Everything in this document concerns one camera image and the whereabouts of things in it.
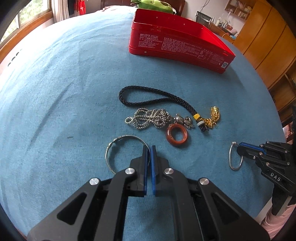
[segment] silver charm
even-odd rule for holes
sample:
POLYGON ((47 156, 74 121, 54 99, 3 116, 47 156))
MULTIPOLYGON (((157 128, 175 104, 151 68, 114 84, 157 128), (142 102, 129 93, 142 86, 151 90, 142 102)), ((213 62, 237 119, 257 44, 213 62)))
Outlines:
POLYGON ((151 123, 157 129, 160 129, 165 127, 167 123, 170 123, 172 119, 172 116, 165 109, 148 110, 146 108, 139 108, 133 117, 129 116, 125 119, 125 123, 133 123, 138 130, 147 128, 151 123))
POLYGON ((183 118, 179 114, 176 114, 176 117, 174 117, 174 123, 184 125, 187 129, 194 128, 192 119, 189 116, 183 118))
POLYGON ((148 110, 146 108, 139 108, 133 117, 127 117, 124 122, 126 124, 133 124, 137 130, 145 129, 150 124, 160 129, 171 122, 184 125, 187 129, 194 128, 190 117, 186 116, 183 118, 176 114, 176 117, 173 118, 165 109, 148 110))

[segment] gold charm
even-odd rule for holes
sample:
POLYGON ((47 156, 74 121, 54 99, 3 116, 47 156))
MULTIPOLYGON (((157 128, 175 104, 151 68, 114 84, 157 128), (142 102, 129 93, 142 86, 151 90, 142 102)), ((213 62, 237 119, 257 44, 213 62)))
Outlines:
POLYGON ((211 108, 211 118, 209 119, 204 119, 205 124, 207 127, 213 129, 216 125, 216 121, 218 121, 220 118, 220 112, 219 112, 219 108, 214 106, 211 108))

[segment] orange ring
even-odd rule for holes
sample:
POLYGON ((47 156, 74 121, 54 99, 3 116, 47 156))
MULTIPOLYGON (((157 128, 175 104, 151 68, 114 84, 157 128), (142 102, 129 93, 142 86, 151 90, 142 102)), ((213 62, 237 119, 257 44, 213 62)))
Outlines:
POLYGON ((168 140, 168 142, 170 144, 172 144, 173 146, 179 146, 179 145, 182 145, 184 144, 187 139, 188 139, 188 132, 185 128, 185 126, 181 125, 181 124, 170 124, 167 128, 167 132, 166 132, 166 138, 168 140), (176 141, 173 136, 172 136, 172 130, 173 129, 179 129, 182 131, 183 133, 183 139, 181 141, 176 141))

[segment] wooden wardrobe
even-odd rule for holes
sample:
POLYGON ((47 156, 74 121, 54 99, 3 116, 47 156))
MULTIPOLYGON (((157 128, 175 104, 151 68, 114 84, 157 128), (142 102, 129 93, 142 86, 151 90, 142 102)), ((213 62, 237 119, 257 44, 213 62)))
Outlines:
POLYGON ((296 38, 278 11, 257 0, 233 44, 256 69, 268 88, 283 124, 296 99, 296 38))

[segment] red cloth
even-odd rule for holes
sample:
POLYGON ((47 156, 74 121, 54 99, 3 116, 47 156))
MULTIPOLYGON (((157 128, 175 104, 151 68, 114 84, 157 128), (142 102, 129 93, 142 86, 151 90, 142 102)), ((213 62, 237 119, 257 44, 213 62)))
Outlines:
POLYGON ((74 4, 74 11, 78 12, 79 15, 83 15, 86 13, 85 1, 76 0, 74 4))

